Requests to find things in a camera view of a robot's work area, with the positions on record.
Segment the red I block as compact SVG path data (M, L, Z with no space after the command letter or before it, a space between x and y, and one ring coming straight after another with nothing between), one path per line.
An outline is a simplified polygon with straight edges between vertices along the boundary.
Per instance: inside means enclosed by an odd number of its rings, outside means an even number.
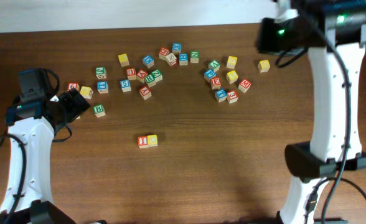
M138 137L138 146L139 148L148 148L148 137L147 136L139 136Z

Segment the green R block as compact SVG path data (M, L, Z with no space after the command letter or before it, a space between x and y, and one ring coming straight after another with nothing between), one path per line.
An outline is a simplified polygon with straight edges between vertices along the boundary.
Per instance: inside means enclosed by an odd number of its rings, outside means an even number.
M147 86L150 88L156 84L156 79L153 74L149 74L145 77L145 82Z

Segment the yellow C block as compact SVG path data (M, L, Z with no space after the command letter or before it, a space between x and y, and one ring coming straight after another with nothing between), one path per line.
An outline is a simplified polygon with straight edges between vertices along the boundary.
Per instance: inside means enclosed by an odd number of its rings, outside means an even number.
M148 146L149 147L156 147L158 146L158 139L157 139L157 135L153 134L153 135L148 135Z

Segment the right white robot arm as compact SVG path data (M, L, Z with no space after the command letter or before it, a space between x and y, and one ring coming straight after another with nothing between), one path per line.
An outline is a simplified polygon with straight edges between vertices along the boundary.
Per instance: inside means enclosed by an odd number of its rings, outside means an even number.
M366 49L366 1L278 1L275 18L261 22L256 47L277 55L307 55L314 90L311 140L285 147L292 175L288 197L276 223L314 223L326 185L333 189L343 173L366 169L366 152L358 134L358 96Z

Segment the green B block right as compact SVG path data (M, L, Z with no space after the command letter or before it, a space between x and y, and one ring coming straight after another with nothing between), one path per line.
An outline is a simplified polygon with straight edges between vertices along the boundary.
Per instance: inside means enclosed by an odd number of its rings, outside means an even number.
M105 116L106 115L106 112L105 112L105 109L104 109L104 106L102 104L99 104L99 105L95 105L93 107L93 112L95 114L95 116L97 118L100 118L102 116Z

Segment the blue I block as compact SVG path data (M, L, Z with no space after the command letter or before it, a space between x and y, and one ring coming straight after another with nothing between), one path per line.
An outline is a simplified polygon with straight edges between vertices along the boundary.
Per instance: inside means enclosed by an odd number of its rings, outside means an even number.
M109 92L108 84L106 81L97 82L96 87L100 94Z

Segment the blue 5 block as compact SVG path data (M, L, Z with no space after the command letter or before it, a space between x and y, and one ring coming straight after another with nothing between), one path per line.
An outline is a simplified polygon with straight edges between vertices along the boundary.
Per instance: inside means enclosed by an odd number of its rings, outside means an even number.
M121 80L120 87L121 87L122 92L131 91L131 85L130 85L129 80Z

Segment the yellow block upper left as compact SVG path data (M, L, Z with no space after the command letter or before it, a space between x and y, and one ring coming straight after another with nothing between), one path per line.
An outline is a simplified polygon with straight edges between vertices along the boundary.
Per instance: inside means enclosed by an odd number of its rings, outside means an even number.
M126 67L129 65L129 59L127 54L120 54L118 55L118 60L122 67Z

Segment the red A block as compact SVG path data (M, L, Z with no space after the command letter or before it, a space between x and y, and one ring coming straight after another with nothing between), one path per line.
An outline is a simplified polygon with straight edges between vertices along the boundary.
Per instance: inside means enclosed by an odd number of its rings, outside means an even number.
M139 80L141 83L145 83L145 78L148 76L148 73L142 69L140 69L136 73L136 79Z

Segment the blue D block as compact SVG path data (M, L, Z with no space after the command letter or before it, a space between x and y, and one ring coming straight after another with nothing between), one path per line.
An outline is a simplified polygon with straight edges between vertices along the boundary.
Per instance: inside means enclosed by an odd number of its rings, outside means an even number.
M143 64L147 67L147 68L151 68L152 66L154 66L154 59L150 56L147 55L143 58Z

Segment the blue X block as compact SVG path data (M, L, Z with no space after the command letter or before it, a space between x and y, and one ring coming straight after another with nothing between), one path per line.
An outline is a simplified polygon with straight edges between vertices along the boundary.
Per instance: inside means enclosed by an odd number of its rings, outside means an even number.
M179 54L179 53L181 53L181 51L182 51L182 44L174 42L172 44L172 53Z

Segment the blue H block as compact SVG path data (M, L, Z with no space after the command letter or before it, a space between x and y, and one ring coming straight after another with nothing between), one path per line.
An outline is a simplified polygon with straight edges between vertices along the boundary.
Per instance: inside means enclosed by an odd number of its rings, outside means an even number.
M179 54L179 65L180 66L184 66L184 65L188 65L188 54Z

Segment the red E block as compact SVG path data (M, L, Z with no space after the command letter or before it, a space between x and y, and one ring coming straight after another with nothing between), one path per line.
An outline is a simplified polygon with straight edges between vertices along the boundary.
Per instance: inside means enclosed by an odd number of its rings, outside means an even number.
M218 90L221 88L221 79L220 77L213 77L210 79L210 86L212 90Z

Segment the blue 1 block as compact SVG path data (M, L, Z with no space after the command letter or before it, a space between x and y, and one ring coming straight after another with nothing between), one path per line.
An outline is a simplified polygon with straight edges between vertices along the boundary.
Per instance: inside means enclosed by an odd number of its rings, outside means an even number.
M215 92L215 99L218 103L225 101L227 99L227 93L224 89L219 89Z

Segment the red M block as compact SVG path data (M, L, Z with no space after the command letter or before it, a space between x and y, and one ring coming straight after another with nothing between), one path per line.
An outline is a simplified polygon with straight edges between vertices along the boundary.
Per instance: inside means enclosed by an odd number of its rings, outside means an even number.
M251 87L251 81L249 81L245 78L238 85L238 89L240 91L242 91L243 93L246 93L250 87Z

